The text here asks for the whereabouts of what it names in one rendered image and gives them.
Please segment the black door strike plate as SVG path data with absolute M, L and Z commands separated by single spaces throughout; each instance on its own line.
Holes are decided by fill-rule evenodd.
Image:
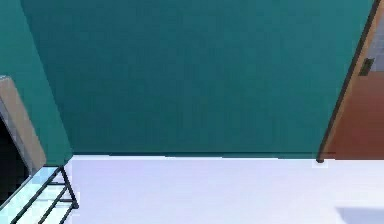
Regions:
M 367 76 L 371 70 L 373 63 L 374 63 L 374 58 L 365 58 L 363 61 L 362 67 L 360 69 L 359 75 Z

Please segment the wooden room door frame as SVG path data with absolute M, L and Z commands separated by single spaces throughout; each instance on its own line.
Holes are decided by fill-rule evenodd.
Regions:
M 327 129 L 319 146 L 316 155 L 317 163 L 323 163 L 326 159 L 330 159 L 333 156 L 330 152 L 330 145 L 334 139 L 334 135 L 336 134 L 336 127 L 342 118 L 342 113 L 346 107 L 347 99 L 352 94 L 353 84 L 357 80 L 358 74 L 363 67 L 365 55 L 368 52 L 369 45 L 374 38 L 377 23 L 380 21 L 383 12 L 384 0 L 373 0 L 371 9 L 364 24 L 364 29 L 359 38 L 354 56 L 343 81 L 332 115 L 329 119 Z

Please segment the glass table with black frame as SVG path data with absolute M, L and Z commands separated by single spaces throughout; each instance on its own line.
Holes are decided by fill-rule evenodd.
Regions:
M 43 166 L 0 206 L 0 224 L 65 224 L 79 208 L 63 166 Z

